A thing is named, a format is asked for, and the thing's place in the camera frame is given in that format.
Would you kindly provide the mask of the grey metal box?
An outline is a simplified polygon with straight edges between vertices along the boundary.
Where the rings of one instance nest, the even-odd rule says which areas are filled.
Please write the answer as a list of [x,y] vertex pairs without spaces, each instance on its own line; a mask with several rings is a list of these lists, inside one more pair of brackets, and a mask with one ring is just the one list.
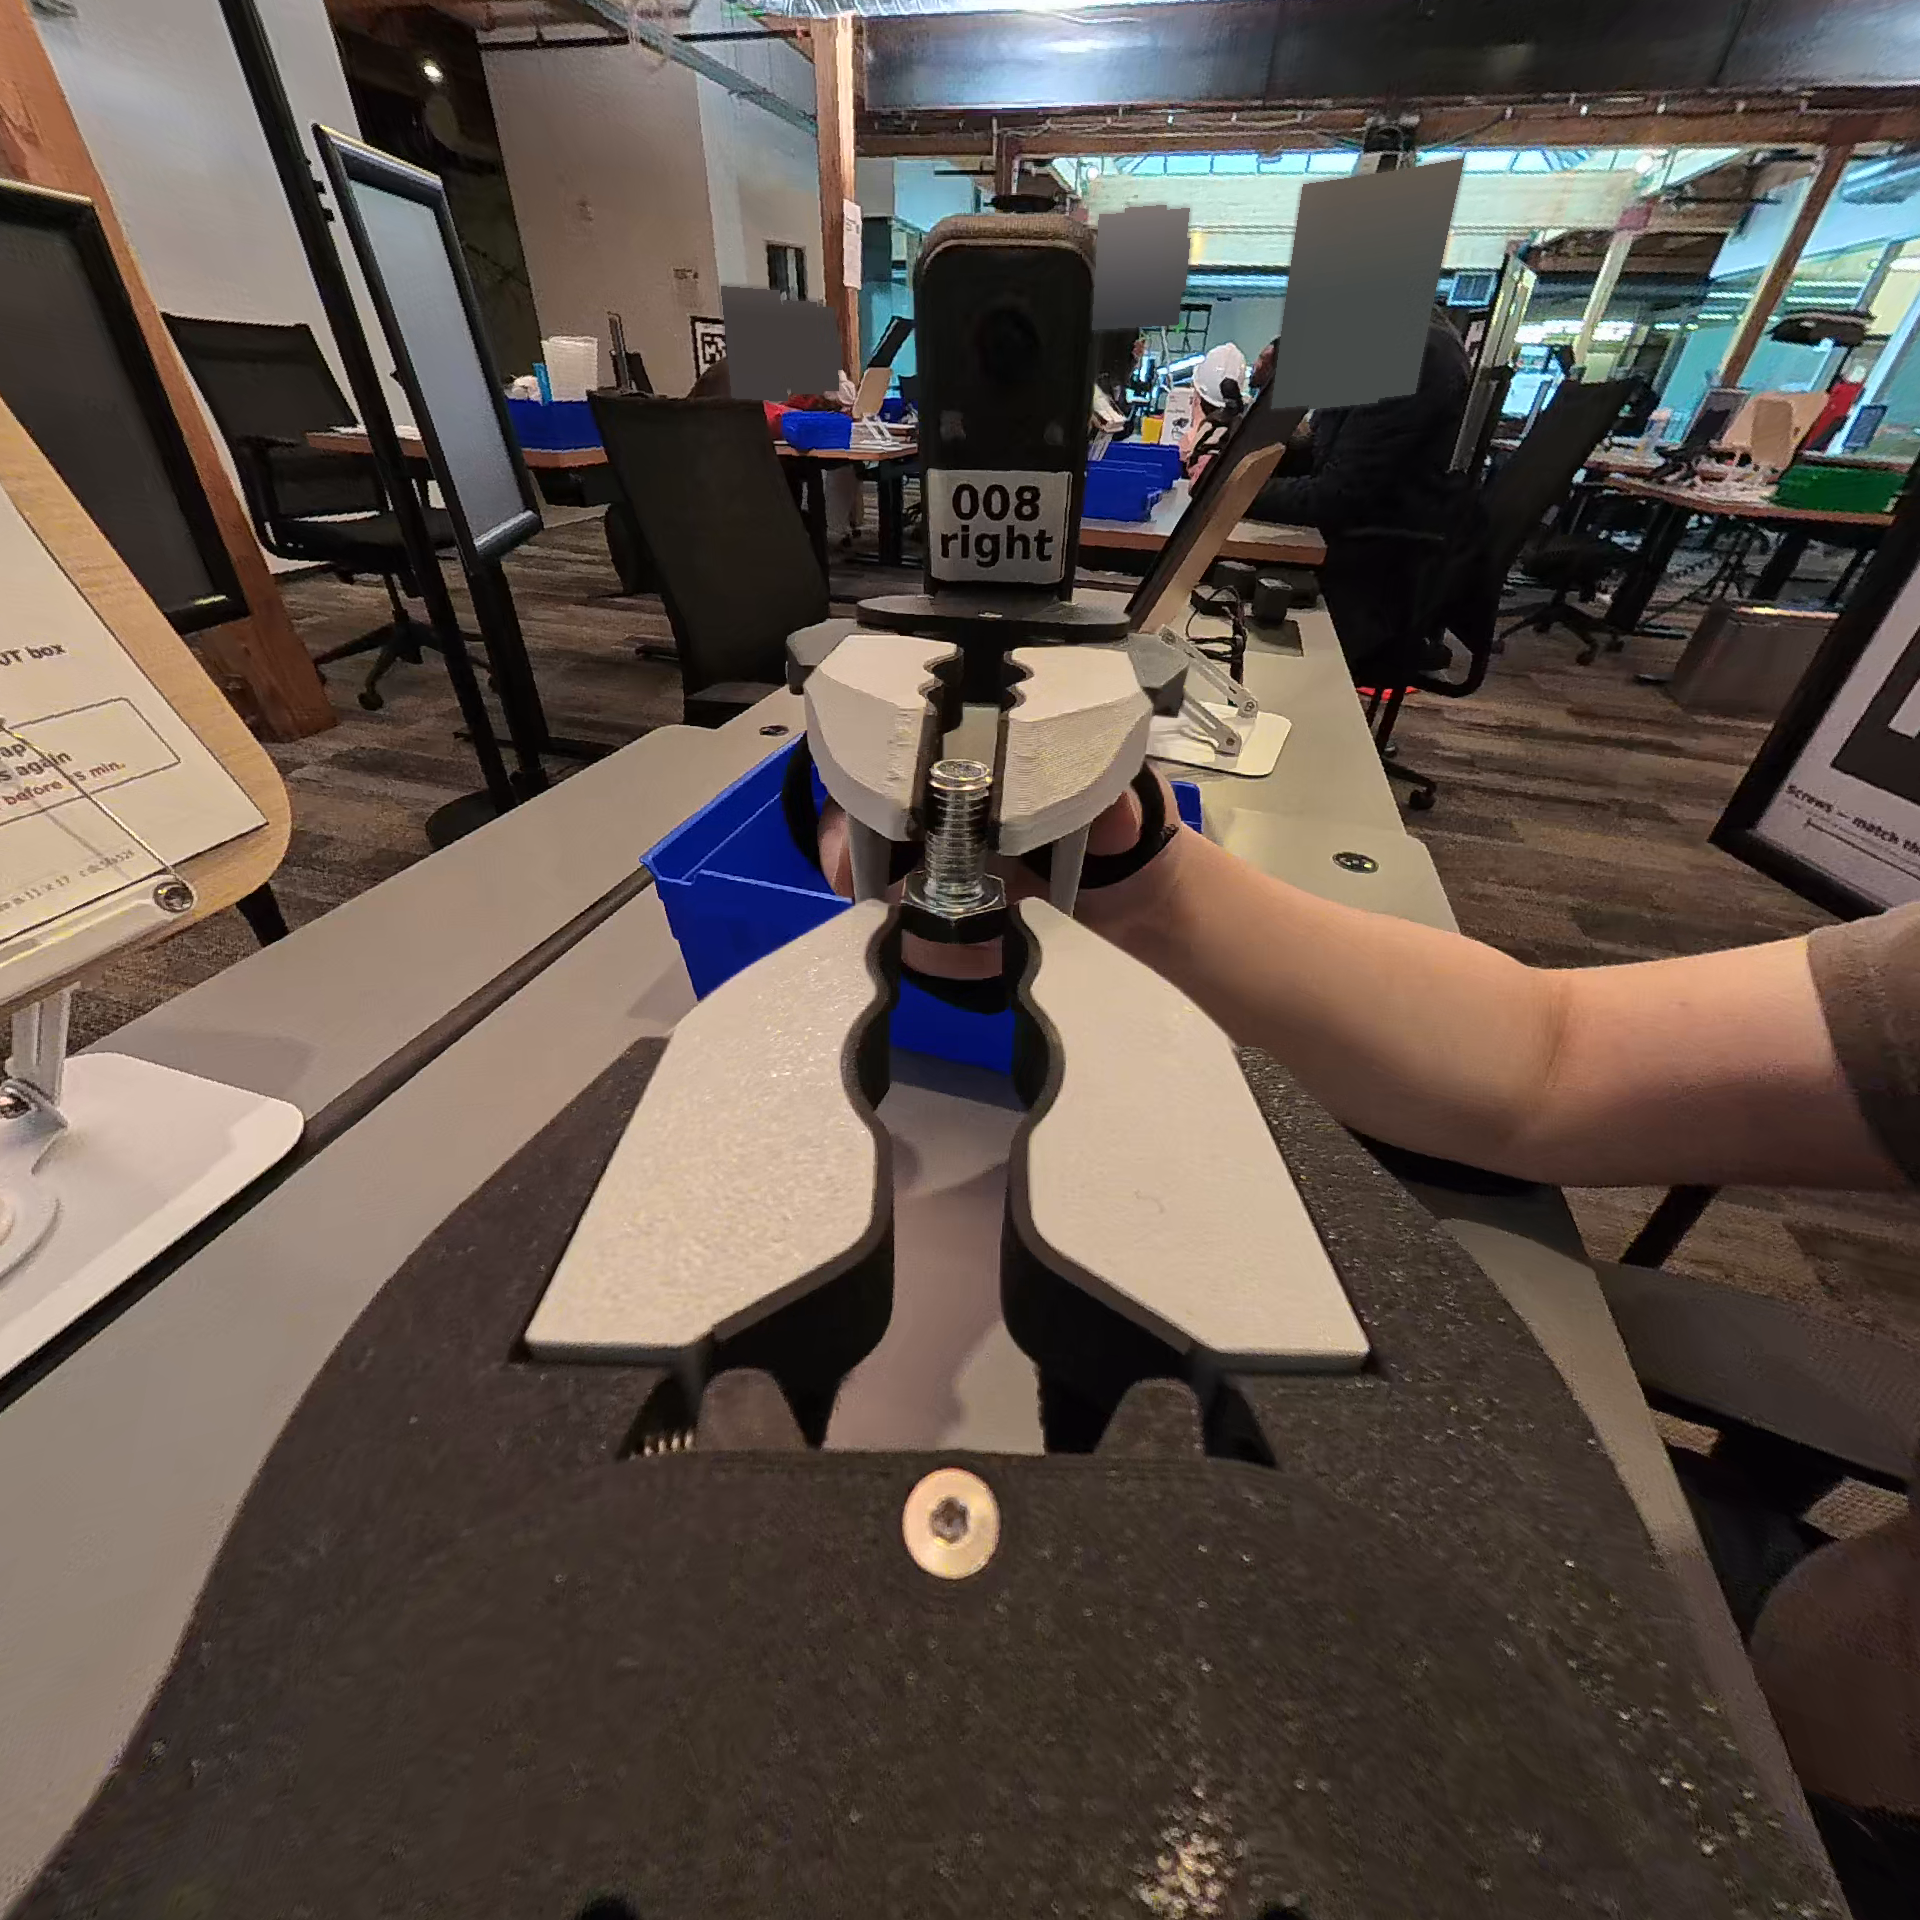
[[1694,714],[1772,722],[1835,624],[1829,610],[1719,602],[1698,620],[1664,690]]

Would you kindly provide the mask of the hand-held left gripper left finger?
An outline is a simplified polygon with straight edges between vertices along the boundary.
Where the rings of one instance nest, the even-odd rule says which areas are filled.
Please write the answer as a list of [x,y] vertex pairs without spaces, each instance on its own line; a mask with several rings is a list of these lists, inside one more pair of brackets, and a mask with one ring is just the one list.
[[828,1413],[894,1309],[900,929],[852,904],[678,1023],[524,1332],[531,1356],[753,1368]]

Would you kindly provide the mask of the black rolling sign stand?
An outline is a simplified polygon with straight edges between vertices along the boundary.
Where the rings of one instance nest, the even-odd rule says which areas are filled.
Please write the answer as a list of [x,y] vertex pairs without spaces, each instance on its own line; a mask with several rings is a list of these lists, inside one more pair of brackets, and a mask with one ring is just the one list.
[[1670,1187],[1618,1254],[1625,1268],[1663,1271],[1717,1202],[1713,1184]]

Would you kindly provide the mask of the black floor sign stand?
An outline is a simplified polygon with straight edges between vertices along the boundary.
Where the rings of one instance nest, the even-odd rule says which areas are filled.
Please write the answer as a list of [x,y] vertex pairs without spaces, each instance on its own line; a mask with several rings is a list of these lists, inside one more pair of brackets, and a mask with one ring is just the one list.
[[544,523],[445,183],[323,125],[312,137],[442,494],[479,620],[506,732],[497,732],[482,695],[469,732],[476,754],[490,757],[500,775],[493,798],[500,814],[548,790],[547,757],[595,763],[613,748],[553,734],[524,647],[502,564]]

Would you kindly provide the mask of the silver hex nut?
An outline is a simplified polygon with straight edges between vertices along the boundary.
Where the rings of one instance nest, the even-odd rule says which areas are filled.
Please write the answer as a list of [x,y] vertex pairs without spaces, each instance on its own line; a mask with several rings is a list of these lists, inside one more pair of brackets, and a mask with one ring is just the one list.
[[899,907],[902,935],[936,949],[982,949],[1007,936],[1011,913],[997,877],[973,887],[934,884],[929,873],[907,878]]

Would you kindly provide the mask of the small white phone stand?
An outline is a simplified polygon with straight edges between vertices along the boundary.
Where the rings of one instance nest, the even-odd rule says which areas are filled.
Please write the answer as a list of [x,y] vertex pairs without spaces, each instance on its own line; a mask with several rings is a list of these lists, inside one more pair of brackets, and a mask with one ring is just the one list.
[[1188,637],[1192,593],[1222,556],[1306,414],[1305,407],[1280,407],[1280,379],[1274,376],[1192,491],[1187,510],[1129,604],[1131,632],[1125,653],[1152,714],[1179,719],[1190,734],[1209,744],[1217,760],[1235,760],[1241,754],[1260,705],[1236,680],[1235,668],[1215,661]]

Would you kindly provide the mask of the silver hex bolt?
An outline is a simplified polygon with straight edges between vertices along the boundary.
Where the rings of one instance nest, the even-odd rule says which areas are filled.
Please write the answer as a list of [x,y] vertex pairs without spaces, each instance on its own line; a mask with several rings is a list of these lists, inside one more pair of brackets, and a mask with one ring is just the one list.
[[988,828],[995,770],[969,759],[941,759],[927,776],[922,870],[936,887],[973,888],[991,873]]

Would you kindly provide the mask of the person's right forearm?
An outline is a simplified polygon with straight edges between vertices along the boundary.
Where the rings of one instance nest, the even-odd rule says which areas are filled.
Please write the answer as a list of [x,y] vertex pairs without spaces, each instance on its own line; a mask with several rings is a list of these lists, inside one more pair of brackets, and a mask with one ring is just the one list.
[[1200,842],[1195,997],[1363,1135],[1575,1189],[1904,1187],[1843,1079],[1808,936],[1542,970]]

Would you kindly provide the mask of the black mesh office chair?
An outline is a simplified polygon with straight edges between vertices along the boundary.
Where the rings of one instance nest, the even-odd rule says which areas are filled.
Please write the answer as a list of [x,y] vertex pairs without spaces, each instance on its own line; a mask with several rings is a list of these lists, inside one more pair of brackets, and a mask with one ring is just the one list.
[[1663,1268],[1597,1261],[1595,1276],[1649,1405],[1769,1434],[1868,1482],[1913,1478],[1917,1347]]

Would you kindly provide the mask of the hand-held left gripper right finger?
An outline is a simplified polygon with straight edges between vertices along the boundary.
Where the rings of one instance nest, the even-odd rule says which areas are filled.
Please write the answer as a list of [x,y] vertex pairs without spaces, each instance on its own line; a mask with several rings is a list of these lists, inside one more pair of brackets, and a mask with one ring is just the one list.
[[1017,909],[1002,1314],[1047,1381],[1353,1376],[1373,1354],[1236,1046],[1044,901]]

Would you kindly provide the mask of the black framed marker sign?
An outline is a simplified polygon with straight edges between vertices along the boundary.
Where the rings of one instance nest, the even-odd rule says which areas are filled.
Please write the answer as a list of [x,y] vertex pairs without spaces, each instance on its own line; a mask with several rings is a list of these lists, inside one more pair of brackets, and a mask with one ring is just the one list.
[[1845,922],[1919,901],[1917,474],[1711,844]]

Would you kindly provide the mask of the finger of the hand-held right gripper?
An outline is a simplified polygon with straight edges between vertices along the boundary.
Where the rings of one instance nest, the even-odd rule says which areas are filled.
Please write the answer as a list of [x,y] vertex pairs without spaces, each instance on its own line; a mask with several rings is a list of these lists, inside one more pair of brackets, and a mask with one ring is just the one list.
[[1152,706],[1122,644],[1007,653],[991,846],[1024,857],[1092,828],[1141,775]]
[[848,635],[813,668],[803,690],[808,748],[850,823],[894,846],[918,837],[961,680],[961,647],[936,637]]

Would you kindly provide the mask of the wooden office desk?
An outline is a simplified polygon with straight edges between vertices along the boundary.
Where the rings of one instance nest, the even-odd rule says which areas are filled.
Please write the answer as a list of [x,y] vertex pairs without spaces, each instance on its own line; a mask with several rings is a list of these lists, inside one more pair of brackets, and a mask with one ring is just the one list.
[[1713,577],[1709,597],[1735,594],[1744,578],[1743,569],[1753,543],[1761,535],[1776,537],[1770,556],[1744,589],[1750,601],[1774,606],[1791,589],[1811,549],[1843,549],[1858,560],[1868,558],[1895,527],[1897,508],[1904,503],[1898,493],[1892,493],[1886,499],[1875,499],[1873,510],[1855,510],[1816,501],[1780,503],[1754,493],[1682,487],[1625,473],[1603,473],[1595,480],[1606,493],[1653,508],[1644,539],[1629,560],[1608,606],[1606,616],[1617,628],[1647,624],[1655,591],[1666,578],[1669,564],[1696,521],[1724,521],[1743,530],[1735,555]]

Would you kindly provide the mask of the light wooden backing board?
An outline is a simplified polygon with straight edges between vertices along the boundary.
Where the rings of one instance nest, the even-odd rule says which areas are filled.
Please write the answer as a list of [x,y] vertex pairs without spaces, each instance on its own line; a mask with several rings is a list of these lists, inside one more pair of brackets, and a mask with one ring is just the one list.
[[32,978],[24,992],[4,989],[4,1013],[15,1013],[99,976],[127,955],[173,942],[215,914],[236,907],[277,877],[292,838],[292,811],[274,760],[10,412],[4,412],[2,438],[4,499],[19,506],[67,577],[104,619],[110,635],[234,776],[266,820],[262,828],[184,864],[184,883],[197,895],[197,904],[186,917],[135,936],[133,942],[81,967]]

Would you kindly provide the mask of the black framed board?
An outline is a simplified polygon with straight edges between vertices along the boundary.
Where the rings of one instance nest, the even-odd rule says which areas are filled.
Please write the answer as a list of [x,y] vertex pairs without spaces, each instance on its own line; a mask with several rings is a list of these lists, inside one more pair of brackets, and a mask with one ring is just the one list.
[[248,614],[94,205],[2,185],[2,399],[182,637]]

